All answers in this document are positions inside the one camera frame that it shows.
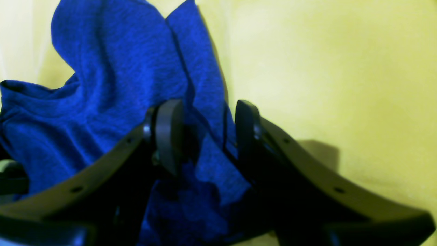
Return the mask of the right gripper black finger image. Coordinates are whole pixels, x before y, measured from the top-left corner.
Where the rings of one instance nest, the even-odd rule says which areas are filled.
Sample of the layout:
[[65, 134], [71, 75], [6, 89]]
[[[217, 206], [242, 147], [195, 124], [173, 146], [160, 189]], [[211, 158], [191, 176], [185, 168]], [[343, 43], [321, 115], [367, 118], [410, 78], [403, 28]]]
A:
[[2, 246], [134, 246], [154, 183], [181, 173], [184, 106], [168, 100], [72, 178], [1, 206]]
[[0, 194], [27, 194], [29, 190], [29, 177], [22, 164], [11, 160], [0, 161]]
[[420, 246], [430, 212], [345, 179], [312, 157], [258, 108], [239, 100], [237, 169], [256, 190], [281, 246]]

